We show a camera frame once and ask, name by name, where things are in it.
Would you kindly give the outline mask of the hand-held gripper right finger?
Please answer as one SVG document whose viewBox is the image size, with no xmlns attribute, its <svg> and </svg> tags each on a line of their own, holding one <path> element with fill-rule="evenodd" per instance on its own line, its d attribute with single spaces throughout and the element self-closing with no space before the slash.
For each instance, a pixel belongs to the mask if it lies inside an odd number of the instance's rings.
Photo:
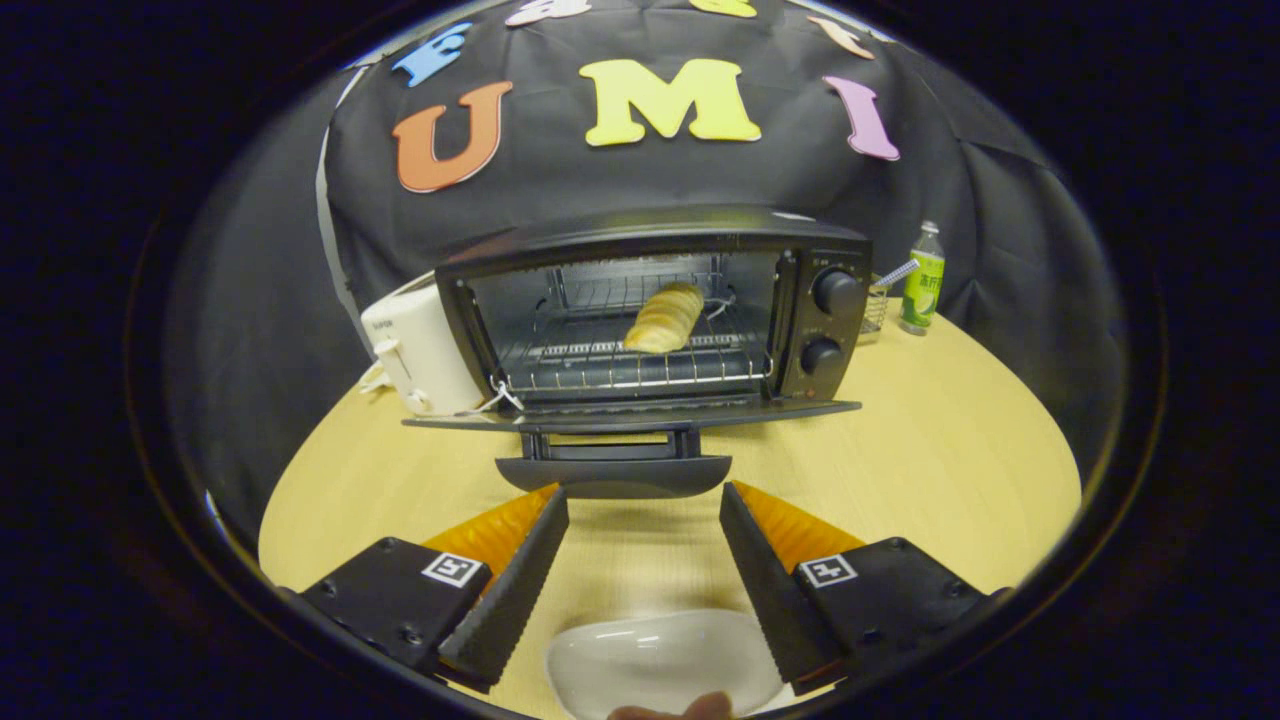
<svg viewBox="0 0 1280 720">
<path fill-rule="evenodd" d="M 797 694 L 904 669 L 1002 597 L 901 536 L 864 542 L 753 486 L 726 483 L 719 505 L 771 656 Z"/>
</svg>

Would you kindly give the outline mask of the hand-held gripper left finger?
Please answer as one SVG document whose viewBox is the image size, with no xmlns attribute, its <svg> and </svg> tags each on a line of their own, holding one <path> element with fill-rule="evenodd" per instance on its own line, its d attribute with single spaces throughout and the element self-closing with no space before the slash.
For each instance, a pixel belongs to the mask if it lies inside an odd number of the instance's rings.
<svg viewBox="0 0 1280 720">
<path fill-rule="evenodd" d="M 398 666 L 486 693 L 568 524 L 566 491 L 545 486 L 424 542 L 378 539 L 293 601 Z"/>
</svg>

